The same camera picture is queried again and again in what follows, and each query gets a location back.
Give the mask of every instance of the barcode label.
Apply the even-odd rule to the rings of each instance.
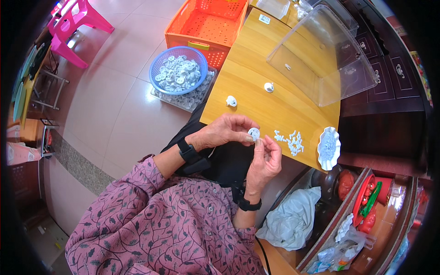
[[[268,25],[269,25],[269,22],[271,21],[271,19],[269,17],[264,16],[264,15],[260,15],[260,18],[258,20],[260,20],[261,22],[266,23]]]

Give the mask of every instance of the elderly woman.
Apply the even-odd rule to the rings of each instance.
[[[281,170],[281,148],[268,136],[253,148],[253,127],[243,115],[208,126],[192,117],[174,144],[146,156],[87,209],[66,245],[72,273],[265,274],[253,250],[255,214]],[[197,170],[209,172],[175,174]]]

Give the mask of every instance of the metal stand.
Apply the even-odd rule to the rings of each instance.
[[[55,97],[55,103],[54,103],[54,105],[50,105],[50,104],[47,104],[47,103],[43,102],[43,101],[40,99],[40,95],[41,95],[42,92],[39,93],[35,87],[33,88],[33,92],[35,93],[35,95],[37,96],[37,98],[39,98],[40,100],[34,100],[34,99],[33,99],[32,101],[35,102],[35,103],[38,103],[38,104],[41,104],[41,105],[42,105],[42,109],[41,109],[41,111],[44,110],[44,107],[45,107],[45,106],[47,106],[47,107],[51,107],[51,108],[54,109],[54,110],[59,110],[59,108],[56,106],[56,103],[58,102],[59,94],[61,93],[61,89],[62,89],[62,87],[64,86],[64,83],[69,83],[69,81],[66,80],[65,78],[59,77],[59,76],[57,76],[57,75],[54,75],[53,73],[50,73],[50,72],[48,72],[48,71],[46,71],[46,70],[44,70],[44,69],[41,69],[40,73],[44,73],[44,74],[46,74],[48,77],[51,78],[51,80],[50,80],[50,84],[49,84],[49,88],[48,88],[48,91],[46,92],[46,96],[45,96],[44,99],[47,98],[47,95],[48,95],[48,93],[49,93],[50,90],[51,90],[51,87],[52,87],[52,84],[53,84],[53,81],[54,81],[54,80],[57,81],[57,82],[58,82],[58,80],[61,80],[61,84],[60,84],[60,86],[59,86],[58,93],[57,93],[57,95],[56,95],[56,97]]]
[[[54,120],[50,120],[50,119],[40,119],[40,121],[43,123],[43,127],[40,127],[38,129],[39,132],[39,137],[41,138],[40,140],[38,140],[38,147],[40,149],[40,154],[41,157],[48,157],[48,156],[53,156],[55,155],[55,151],[50,150],[48,148],[48,138],[49,138],[49,132],[51,129],[58,129],[59,125],[55,124]]]

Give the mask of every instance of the orange plastic crate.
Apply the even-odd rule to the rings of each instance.
[[[248,0],[187,0],[168,27],[168,48],[198,49],[208,65],[220,70],[245,19]]]

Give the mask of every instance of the white scalloped plate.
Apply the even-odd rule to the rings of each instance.
[[[321,156],[321,142],[324,138],[324,135],[326,132],[330,132],[333,134],[335,140],[336,140],[336,150],[334,152],[334,155],[331,160],[323,161],[323,158]],[[319,136],[319,143],[318,143],[318,162],[321,165],[321,168],[325,171],[330,171],[333,166],[337,164],[337,159],[341,155],[341,142],[339,141],[339,134],[336,131],[334,127],[326,127],[324,128],[323,133]]]

